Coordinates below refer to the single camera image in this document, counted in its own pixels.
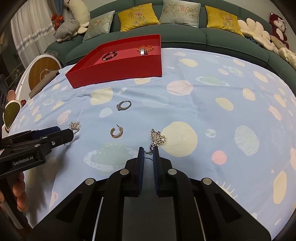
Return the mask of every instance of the lace curtain trim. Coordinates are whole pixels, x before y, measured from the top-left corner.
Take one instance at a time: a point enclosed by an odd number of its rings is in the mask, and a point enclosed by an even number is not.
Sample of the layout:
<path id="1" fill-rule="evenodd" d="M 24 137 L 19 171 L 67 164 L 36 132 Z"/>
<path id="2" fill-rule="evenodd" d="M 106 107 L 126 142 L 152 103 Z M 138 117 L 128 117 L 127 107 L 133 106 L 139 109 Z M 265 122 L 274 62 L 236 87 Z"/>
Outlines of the lace curtain trim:
<path id="1" fill-rule="evenodd" d="M 54 31 L 54 26 L 52 23 L 48 27 L 42 28 L 38 32 L 30 34 L 27 37 L 25 37 L 25 39 L 22 42 L 20 42 L 19 45 L 17 46 L 18 54 L 20 54 L 23 50 L 25 50 L 25 48 L 30 44 L 38 41 L 40 37 L 48 35 L 51 31 Z"/>

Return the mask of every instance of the red monkey plush toy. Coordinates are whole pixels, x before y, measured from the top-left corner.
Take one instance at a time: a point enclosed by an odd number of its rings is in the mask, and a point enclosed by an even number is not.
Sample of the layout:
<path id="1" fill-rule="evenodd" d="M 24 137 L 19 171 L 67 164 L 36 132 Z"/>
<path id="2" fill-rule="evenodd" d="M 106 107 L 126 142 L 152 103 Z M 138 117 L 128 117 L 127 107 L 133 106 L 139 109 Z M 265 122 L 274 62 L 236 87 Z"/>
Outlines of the red monkey plush toy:
<path id="1" fill-rule="evenodd" d="M 287 36 L 285 35 L 286 23 L 285 21 L 275 13 L 271 12 L 269 17 L 269 23 L 272 25 L 272 35 L 278 38 L 289 49 Z"/>

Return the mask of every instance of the light blue pillow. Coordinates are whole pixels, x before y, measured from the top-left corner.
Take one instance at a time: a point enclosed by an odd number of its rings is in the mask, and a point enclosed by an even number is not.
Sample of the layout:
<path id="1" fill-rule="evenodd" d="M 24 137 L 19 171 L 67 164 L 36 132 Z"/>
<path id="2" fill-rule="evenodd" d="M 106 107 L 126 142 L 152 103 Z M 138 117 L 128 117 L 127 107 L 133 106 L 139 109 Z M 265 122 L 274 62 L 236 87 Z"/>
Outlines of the light blue pillow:
<path id="1" fill-rule="evenodd" d="M 113 15 L 115 11 L 110 11 L 89 21 L 88 29 L 84 35 L 83 42 L 110 31 Z"/>
<path id="2" fill-rule="evenodd" d="M 198 28 L 200 3 L 163 0 L 160 23 L 182 24 Z"/>

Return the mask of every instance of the gray pig plush toy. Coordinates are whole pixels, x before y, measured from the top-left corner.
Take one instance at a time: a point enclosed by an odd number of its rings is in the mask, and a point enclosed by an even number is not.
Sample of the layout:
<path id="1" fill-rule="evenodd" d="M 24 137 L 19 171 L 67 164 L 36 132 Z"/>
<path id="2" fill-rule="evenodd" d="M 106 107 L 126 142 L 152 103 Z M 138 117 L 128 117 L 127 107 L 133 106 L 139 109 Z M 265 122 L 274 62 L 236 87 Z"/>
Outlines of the gray pig plush toy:
<path id="1" fill-rule="evenodd" d="M 54 33 L 55 41 L 58 43 L 70 40 L 71 37 L 77 35 L 77 29 L 80 27 L 79 21 L 71 18 L 62 23 L 58 30 Z"/>

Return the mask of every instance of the gold earring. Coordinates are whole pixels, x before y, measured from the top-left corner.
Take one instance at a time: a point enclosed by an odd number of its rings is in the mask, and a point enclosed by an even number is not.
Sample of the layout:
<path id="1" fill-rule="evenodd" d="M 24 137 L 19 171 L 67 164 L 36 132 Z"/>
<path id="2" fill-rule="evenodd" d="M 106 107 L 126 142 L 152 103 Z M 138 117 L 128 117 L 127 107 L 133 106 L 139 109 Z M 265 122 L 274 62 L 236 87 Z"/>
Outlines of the gold earring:
<path id="1" fill-rule="evenodd" d="M 113 127 L 112 129 L 111 129 L 111 131 L 110 131 L 110 134 L 111 134 L 111 136 L 113 137 L 113 138 L 119 138 L 119 137 L 121 137 L 122 136 L 122 134 L 123 134 L 123 128 L 121 127 L 121 126 L 119 126 L 119 125 L 117 125 L 118 126 L 118 129 L 119 129 L 119 133 L 117 134 L 117 135 L 113 135 L 113 132 L 115 131 L 115 128 Z"/>

